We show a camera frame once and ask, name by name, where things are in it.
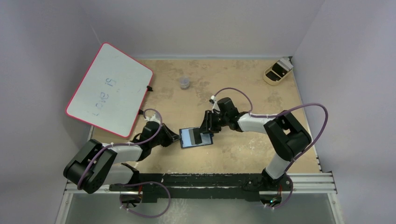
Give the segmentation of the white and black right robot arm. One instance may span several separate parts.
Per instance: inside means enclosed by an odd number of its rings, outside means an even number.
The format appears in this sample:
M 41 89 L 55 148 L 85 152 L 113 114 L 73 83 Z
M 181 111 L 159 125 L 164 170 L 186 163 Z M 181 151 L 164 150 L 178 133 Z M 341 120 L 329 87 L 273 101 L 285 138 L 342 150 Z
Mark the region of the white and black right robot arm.
M 287 167 L 312 142 L 311 136 L 292 113 L 283 111 L 281 115 L 255 115 L 239 112 L 230 98 L 215 101 L 213 109 L 205 111 L 199 132 L 219 133 L 226 126 L 237 132 L 268 136 L 275 155 L 262 172 L 262 183 L 269 190 L 280 185 L 280 178 Z

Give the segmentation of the blue leather card holder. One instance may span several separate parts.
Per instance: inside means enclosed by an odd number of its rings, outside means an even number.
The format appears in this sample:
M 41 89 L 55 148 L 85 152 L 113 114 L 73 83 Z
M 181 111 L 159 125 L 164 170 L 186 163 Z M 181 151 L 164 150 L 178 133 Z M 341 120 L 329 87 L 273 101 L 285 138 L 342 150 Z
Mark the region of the blue leather card holder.
M 179 129 L 181 148 L 202 147 L 213 144 L 212 133 L 201 133 L 198 127 Z

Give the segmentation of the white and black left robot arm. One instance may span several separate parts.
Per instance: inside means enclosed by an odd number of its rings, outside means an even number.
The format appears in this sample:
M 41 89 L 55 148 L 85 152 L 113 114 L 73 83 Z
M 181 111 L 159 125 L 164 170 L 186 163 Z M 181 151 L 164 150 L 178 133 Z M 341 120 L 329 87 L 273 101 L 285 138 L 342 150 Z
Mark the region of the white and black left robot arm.
M 168 147 L 178 140 L 179 134 L 171 131 L 160 118 L 152 116 L 142 132 L 126 143 L 87 141 L 66 165 L 63 176 L 88 194 L 108 184 L 121 184 L 133 191 L 139 186 L 138 170 L 128 162 L 142 161 L 153 148 Z

